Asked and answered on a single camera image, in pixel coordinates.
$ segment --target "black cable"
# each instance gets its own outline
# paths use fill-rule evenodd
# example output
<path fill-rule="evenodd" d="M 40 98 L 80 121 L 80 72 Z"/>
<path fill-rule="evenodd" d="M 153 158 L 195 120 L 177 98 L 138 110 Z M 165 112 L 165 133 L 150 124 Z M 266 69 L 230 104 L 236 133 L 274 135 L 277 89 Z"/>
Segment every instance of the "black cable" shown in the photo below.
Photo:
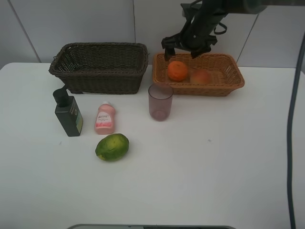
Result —
<path fill-rule="evenodd" d="M 292 124 L 295 112 L 295 101 L 297 95 L 297 89 L 300 81 L 300 74 L 302 70 L 302 64 L 305 53 L 305 33 L 303 36 L 303 41 L 299 53 L 299 57 L 295 69 L 295 80 L 292 88 L 290 107 L 288 113 L 288 122 L 287 122 L 287 197 L 288 197 L 288 207 L 289 207 L 289 218 L 290 218 L 290 227 L 295 229 L 295 211 L 294 211 L 294 202 L 292 196 L 292 172 L 293 172 L 293 161 L 292 161 Z"/>

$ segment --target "wicker basket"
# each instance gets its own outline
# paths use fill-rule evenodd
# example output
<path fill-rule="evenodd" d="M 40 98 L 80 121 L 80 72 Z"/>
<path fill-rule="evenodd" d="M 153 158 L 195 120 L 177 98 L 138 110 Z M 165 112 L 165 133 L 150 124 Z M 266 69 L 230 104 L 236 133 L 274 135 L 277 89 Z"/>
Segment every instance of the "wicker basket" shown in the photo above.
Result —
<path fill-rule="evenodd" d="M 147 48 L 135 43 L 71 43 L 49 72 L 71 93 L 135 94 L 148 64 Z"/>
<path fill-rule="evenodd" d="M 189 68 L 207 69 L 211 72 L 211 84 L 191 84 L 189 77 L 182 82 L 173 82 L 167 76 L 167 66 L 172 61 L 182 61 Z M 244 86 L 244 79 L 235 60 L 226 54 L 203 54 L 192 59 L 188 53 L 178 53 L 169 62 L 164 53 L 156 54 L 153 60 L 152 77 L 155 83 L 169 84 L 174 94 L 227 96 L 232 91 Z"/>

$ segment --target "dark brown wicker basket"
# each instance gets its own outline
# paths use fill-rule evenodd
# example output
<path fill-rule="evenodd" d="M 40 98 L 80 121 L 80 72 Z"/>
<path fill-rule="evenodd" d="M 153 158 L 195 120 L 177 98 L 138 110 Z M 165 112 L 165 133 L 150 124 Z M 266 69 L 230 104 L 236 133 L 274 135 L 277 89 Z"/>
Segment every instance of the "dark brown wicker basket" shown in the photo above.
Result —
<path fill-rule="evenodd" d="M 147 48 L 136 43 L 71 43 L 49 72 L 71 93 L 136 94 L 148 64 Z"/>

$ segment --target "orange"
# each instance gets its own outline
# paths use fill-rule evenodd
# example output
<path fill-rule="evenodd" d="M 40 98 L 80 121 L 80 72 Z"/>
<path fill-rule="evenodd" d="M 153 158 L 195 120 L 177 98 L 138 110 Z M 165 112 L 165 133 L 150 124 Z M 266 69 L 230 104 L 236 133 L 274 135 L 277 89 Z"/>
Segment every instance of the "orange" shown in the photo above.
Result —
<path fill-rule="evenodd" d="M 187 77 L 187 67 L 181 61 L 173 61 L 168 65 L 167 74 L 172 81 L 180 82 Z"/>

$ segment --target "purple plastic cup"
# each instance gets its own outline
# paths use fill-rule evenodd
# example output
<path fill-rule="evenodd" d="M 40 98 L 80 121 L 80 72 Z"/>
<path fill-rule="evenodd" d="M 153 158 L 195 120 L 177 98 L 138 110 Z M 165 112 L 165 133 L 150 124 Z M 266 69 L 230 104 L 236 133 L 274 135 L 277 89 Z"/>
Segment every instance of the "purple plastic cup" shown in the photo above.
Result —
<path fill-rule="evenodd" d="M 148 89 L 149 114 L 154 120 L 164 121 L 171 113 L 173 89 L 163 83 L 155 83 Z"/>

